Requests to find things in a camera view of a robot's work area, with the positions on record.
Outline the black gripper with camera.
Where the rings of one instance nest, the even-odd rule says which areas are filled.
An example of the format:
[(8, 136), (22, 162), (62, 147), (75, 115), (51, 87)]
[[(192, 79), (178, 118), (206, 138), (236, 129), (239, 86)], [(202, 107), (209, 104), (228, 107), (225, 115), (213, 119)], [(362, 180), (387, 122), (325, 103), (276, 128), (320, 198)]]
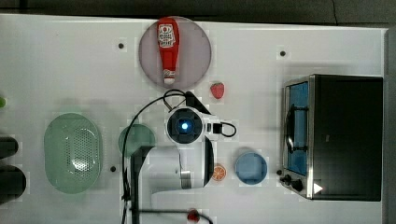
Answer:
[(174, 109), (166, 121), (166, 133), (176, 144), (187, 145), (219, 139), (222, 124), (190, 91), (185, 93), (185, 105)]

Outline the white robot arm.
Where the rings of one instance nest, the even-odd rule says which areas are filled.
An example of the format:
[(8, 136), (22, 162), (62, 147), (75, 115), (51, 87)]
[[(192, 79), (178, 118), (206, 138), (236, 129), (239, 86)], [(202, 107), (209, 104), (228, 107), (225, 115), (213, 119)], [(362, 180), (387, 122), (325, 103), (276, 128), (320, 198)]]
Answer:
[(164, 120), (164, 135), (171, 144), (143, 146), (132, 154), (131, 224), (141, 224), (141, 214), (155, 212), (153, 194), (203, 188), (214, 174), (214, 145), (222, 124), (192, 92), (183, 96), (185, 104)]

